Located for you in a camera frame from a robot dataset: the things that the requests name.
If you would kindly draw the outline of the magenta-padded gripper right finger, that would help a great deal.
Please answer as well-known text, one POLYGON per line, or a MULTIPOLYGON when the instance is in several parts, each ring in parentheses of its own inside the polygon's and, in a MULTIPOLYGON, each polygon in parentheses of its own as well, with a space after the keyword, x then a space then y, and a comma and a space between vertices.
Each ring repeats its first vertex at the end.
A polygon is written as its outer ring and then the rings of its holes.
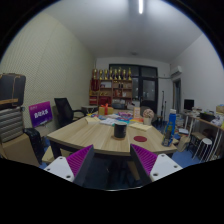
POLYGON ((182 169, 180 165, 166 154, 156 155, 134 144, 130 145, 130 154, 143 185, 147 185, 182 169))

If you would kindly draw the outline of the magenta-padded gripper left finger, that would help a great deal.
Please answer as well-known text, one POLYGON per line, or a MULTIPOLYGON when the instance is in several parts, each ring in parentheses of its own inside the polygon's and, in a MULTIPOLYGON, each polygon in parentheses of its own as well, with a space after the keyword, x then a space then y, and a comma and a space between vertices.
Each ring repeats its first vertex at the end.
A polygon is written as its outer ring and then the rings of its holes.
POLYGON ((45 171, 82 186, 93 157, 94 147, 89 145, 67 158, 59 156, 45 168, 45 171))

